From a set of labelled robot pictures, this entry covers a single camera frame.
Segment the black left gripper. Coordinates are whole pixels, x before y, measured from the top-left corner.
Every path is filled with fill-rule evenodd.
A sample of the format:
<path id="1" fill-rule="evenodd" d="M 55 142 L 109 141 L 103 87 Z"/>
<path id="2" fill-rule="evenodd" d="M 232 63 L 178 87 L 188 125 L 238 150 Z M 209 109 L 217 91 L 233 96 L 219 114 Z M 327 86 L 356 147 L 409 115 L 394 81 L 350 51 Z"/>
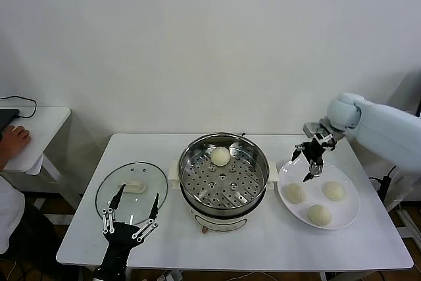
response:
<path id="1" fill-rule="evenodd" d="M 144 242 L 157 227 L 156 222 L 159 211 L 159 193 L 156 194 L 148 221 L 140 228 L 124 222 L 115 222 L 114 212 L 117 210 L 126 184 L 122 184 L 118 192 L 113 196 L 109 207 L 103 209 L 103 234 L 108 241 L 107 250 L 98 274 L 124 274 L 128 257 L 131 250 Z"/>

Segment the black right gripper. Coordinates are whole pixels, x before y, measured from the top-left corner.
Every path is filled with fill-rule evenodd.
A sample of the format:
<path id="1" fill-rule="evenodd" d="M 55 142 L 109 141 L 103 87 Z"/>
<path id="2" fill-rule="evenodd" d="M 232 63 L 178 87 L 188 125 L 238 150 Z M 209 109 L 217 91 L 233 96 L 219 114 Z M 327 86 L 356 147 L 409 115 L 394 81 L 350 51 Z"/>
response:
<path id="1" fill-rule="evenodd" d="M 295 146 L 291 161 L 294 161 L 300 156 L 301 153 L 303 153 L 306 160 L 309 162 L 309 172 L 304 177 L 304 182 L 317 178 L 322 173 L 322 156 L 324 152 L 325 149 L 315 139 L 303 142 Z"/>

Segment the person's bare hand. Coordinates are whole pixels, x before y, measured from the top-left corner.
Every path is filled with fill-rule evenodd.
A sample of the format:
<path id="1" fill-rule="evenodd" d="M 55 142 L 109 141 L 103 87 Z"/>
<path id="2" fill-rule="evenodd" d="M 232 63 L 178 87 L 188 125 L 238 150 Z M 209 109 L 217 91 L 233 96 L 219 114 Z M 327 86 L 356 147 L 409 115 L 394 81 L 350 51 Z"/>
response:
<path id="1" fill-rule="evenodd" d="M 29 130 L 23 126 L 8 126 L 2 133 L 1 153 L 8 158 L 17 156 L 31 141 Z"/>

